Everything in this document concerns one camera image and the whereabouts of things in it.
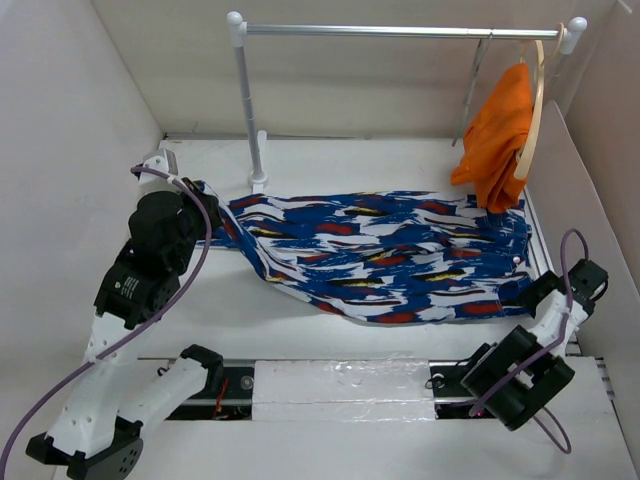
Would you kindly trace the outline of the blue white red patterned trousers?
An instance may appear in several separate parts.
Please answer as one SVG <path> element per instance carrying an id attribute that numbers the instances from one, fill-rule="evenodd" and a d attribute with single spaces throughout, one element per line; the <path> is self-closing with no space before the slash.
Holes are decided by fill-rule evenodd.
<path id="1" fill-rule="evenodd" d="M 386 191 L 219 205 L 211 243 L 327 313 L 380 324 L 482 321 L 524 313 L 531 236 L 522 206 L 494 214 L 473 195 Z"/>

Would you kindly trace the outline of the grey metal hanger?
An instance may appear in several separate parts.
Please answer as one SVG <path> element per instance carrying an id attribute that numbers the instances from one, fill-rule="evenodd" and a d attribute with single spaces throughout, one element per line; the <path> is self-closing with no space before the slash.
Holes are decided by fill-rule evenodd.
<path id="1" fill-rule="evenodd" d="M 493 35 L 489 34 L 488 37 L 480 39 L 476 46 L 476 50 L 475 50 L 475 54 L 474 54 L 474 58 L 471 66 L 471 71 L 470 71 L 470 78 L 469 78 L 468 86 L 466 89 L 466 94 L 462 103 L 462 111 L 457 124 L 455 135 L 451 142 L 452 147 L 455 147 L 458 144 L 459 140 L 463 137 L 463 133 L 465 131 L 465 125 L 467 124 L 470 106 L 473 100 L 474 90 L 475 90 L 478 75 L 479 75 L 479 70 L 480 70 L 482 61 L 489 49 L 492 39 L 493 39 Z"/>

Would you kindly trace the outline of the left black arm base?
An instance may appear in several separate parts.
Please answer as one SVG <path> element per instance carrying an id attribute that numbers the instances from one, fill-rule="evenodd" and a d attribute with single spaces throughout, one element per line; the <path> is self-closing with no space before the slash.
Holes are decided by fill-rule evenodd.
<path id="1" fill-rule="evenodd" d="M 169 416 L 173 421 L 244 421 L 252 418 L 255 385 L 253 363 L 231 363 L 224 367 L 219 389 L 193 395 Z"/>

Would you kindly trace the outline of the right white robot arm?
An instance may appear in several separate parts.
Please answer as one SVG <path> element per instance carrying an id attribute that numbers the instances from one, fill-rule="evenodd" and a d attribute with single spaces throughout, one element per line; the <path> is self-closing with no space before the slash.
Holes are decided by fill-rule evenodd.
<path id="1" fill-rule="evenodd" d="M 462 369 L 460 385 L 510 431 L 523 426 L 574 377 L 564 360 L 569 338 L 593 314 L 609 275 L 579 260 L 568 282 L 548 271 L 524 289 L 516 303 L 532 316 L 547 309 L 529 330 L 515 327 L 501 342 L 482 345 Z"/>

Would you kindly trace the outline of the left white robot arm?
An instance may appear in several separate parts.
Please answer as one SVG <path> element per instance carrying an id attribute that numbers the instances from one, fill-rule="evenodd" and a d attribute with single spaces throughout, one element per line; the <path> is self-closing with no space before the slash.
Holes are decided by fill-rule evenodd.
<path id="1" fill-rule="evenodd" d="M 65 468 L 70 479 L 124 479 L 146 436 L 183 401 L 220 390 L 222 356 L 193 344 L 138 394 L 125 394 L 153 327 L 195 280 L 195 271 L 186 281 L 180 278 L 197 243 L 220 225 L 218 198 L 202 181 L 184 178 L 138 201 L 128 221 L 130 236 L 94 301 L 82 364 L 54 388 L 71 386 L 71 395 L 53 426 L 29 440 L 28 457 Z"/>

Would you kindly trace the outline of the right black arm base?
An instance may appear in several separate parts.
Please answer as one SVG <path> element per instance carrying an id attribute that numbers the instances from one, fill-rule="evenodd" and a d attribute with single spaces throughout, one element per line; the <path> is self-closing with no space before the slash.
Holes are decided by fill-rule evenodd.
<path id="1" fill-rule="evenodd" d="M 487 409 L 473 416 L 469 414 L 475 399 L 461 385 L 461 380 L 471 365 L 469 358 L 429 362 L 429 378 L 425 382 L 425 388 L 432 394 L 437 420 L 494 419 L 494 415 Z"/>

